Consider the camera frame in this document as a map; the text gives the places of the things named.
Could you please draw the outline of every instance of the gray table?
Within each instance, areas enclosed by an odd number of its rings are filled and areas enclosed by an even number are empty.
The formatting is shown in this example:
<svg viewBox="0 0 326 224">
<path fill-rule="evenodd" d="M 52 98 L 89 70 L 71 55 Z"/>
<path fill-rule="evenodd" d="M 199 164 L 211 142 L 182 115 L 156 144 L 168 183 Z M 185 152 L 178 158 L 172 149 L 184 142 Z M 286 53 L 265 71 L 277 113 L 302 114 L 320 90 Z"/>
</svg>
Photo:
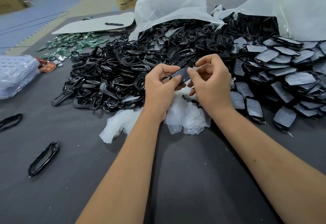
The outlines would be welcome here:
<svg viewBox="0 0 326 224">
<path fill-rule="evenodd" d="M 234 8 L 245 0 L 209 0 L 208 12 L 222 3 Z M 72 21 L 69 18 L 59 27 Z M 27 54 L 53 38 L 48 34 Z M 15 97 L 0 101 L 0 119 L 23 113 L 22 122 L 0 133 L 0 220 L 17 223 L 74 223 L 122 147 L 125 135 L 105 144 L 98 136 L 110 114 L 77 110 L 70 101 L 50 102 L 61 91 L 72 62 L 39 75 Z M 291 137 L 276 130 L 273 114 L 259 126 L 275 141 L 326 173 L 325 120 L 298 118 Z M 57 158 L 38 176 L 27 169 L 52 141 Z M 161 125 L 153 167 L 147 218 L 155 223 L 281 223 L 242 160 L 216 125 L 199 135 L 170 135 Z"/>
</svg>

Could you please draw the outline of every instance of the pile of black plastic parts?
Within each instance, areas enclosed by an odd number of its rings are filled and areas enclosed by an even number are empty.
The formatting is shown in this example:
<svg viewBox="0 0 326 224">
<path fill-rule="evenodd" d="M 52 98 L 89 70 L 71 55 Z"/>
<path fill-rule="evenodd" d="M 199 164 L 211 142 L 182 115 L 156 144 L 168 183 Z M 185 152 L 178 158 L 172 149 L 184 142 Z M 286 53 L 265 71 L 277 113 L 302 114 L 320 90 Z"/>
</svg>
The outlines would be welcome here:
<svg viewBox="0 0 326 224">
<path fill-rule="evenodd" d="M 274 124 L 282 131 L 296 113 L 313 119 L 326 114 L 326 42 L 280 37 L 274 17 L 231 14 L 223 21 L 226 25 L 216 29 L 205 21 L 173 20 L 140 33 L 137 41 L 128 41 L 128 32 L 112 33 L 116 39 L 103 48 L 73 52 L 78 63 L 52 105 L 75 97 L 76 108 L 141 107 L 145 76 L 156 65 L 194 66 L 216 53 L 236 78 L 235 109 L 255 122 L 265 122 L 260 103 L 276 112 Z"/>
</svg>

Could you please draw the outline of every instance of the hand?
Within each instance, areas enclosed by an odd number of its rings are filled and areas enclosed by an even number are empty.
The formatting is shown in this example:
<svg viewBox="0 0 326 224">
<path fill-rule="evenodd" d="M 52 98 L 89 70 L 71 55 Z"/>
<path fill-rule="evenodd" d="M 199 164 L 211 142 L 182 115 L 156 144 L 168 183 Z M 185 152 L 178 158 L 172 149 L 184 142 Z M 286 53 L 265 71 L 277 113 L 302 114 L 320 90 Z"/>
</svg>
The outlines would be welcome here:
<svg viewBox="0 0 326 224">
<path fill-rule="evenodd" d="M 166 116 L 166 111 L 171 105 L 174 91 L 185 87 L 185 83 L 181 81 L 181 75 L 173 77 L 171 80 L 161 82 L 165 76 L 170 76 L 174 72 L 180 70 L 178 66 L 170 66 L 159 64 L 145 77 L 145 110 L 150 110 L 153 114 L 158 115 L 159 121 L 163 121 Z"/>
<path fill-rule="evenodd" d="M 212 116 L 233 109 L 231 103 L 230 86 L 231 74 L 217 54 L 200 58 L 196 70 L 187 70 L 191 82 L 188 87 L 194 86 L 189 95 L 197 94 L 198 100 L 207 113 Z"/>
</svg>

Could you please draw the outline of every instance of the forearm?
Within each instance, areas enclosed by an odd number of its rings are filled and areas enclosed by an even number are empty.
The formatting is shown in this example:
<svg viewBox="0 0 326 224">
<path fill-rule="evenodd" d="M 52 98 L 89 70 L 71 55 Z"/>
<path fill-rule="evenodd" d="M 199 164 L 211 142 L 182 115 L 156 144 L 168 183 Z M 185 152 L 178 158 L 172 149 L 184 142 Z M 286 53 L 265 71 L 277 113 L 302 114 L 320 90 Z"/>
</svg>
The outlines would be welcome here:
<svg viewBox="0 0 326 224">
<path fill-rule="evenodd" d="M 212 118 L 285 223 L 325 223 L 326 176 L 234 109 Z"/>
<path fill-rule="evenodd" d="M 161 121 L 143 110 L 76 223 L 143 223 Z"/>
</svg>

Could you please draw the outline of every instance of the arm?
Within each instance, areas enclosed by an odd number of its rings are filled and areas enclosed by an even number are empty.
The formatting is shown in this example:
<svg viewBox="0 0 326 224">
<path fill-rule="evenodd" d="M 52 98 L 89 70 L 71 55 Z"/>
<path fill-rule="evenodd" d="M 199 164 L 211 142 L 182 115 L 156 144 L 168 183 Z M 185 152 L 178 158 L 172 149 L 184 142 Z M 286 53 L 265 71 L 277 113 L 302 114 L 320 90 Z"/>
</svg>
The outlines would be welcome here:
<svg viewBox="0 0 326 224">
<path fill-rule="evenodd" d="M 188 71 L 189 86 L 196 89 L 191 94 L 197 93 L 284 223 L 325 223 L 326 176 L 234 110 L 231 75 L 216 54 L 201 58 L 197 65 L 201 66 L 197 71 Z"/>
<path fill-rule="evenodd" d="M 178 86 L 181 76 L 165 84 L 160 80 L 178 69 L 160 64 L 146 76 L 144 108 L 77 224 L 143 223 L 158 127 L 172 102 L 174 90 L 185 86 Z"/>
</svg>

